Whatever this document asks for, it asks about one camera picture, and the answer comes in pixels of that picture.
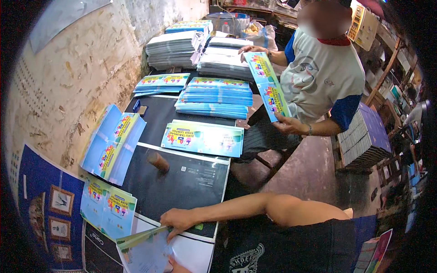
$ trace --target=hand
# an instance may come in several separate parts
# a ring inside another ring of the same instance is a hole
[[[254,45],[245,45],[242,48],[238,50],[238,54],[241,54],[243,52],[265,52],[266,54],[269,53],[267,48],[263,48],[260,46],[254,46]],[[241,62],[244,62],[244,56],[241,54]]]
[[[173,230],[167,236],[167,243],[169,243],[174,236],[197,224],[192,210],[182,210],[178,208],[172,208],[161,215],[160,223],[161,225],[173,227]]]
[[[189,271],[185,267],[183,267],[180,264],[178,264],[176,262],[176,260],[173,259],[172,256],[168,256],[168,261],[170,262],[171,266],[173,266],[172,273],[191,273],[191,271]]]
[[[309,128],[307,125],[302,124],[297,118],[284,117],[278,112],[274,113],[274,116],[278,121],[273,122],[272,125],[276,127],[279,132],[286,135],[307,135]]]

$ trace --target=cardboard tube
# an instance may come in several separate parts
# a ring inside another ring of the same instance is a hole
[[[154,165],[162,173],[168,172],[170,165],[159,153],[155,152],[148,156],[147,161]]]

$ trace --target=dirty wall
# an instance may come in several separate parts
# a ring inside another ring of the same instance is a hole
[[[26,41],[10,79],[6,160],[17,200],[23,143],[79,173],[78,162],[99,114],[124,110],[146,73],[145,44],[177,21],[208,13],[207,0],[116,0],[77,20],[38,54]]]

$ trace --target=plastic bottle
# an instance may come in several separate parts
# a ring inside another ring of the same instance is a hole
[[[228,22],[225,22],[222,26],[222,32],[230,33]]]

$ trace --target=framed picture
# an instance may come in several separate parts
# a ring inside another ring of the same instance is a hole
[[[52,185],[50,189],[50,211],[71,217],[74,193]]]
[[[71,222],[49,216],[50,237],[55,240],[70,241]]]
[[[44,227],[44,205],[45,205],[45,192],[40,193],[30,201],[29,206],[29,223],[32,227],[33,233],[36,236],[37,241],[42,245],[45,252],[49,252],[47,247],[47,240],[45,237]]]
[[[52,253],[55,261],[59,263],[73,261],[71,257],[71,246],[69,245],[52,244]]]

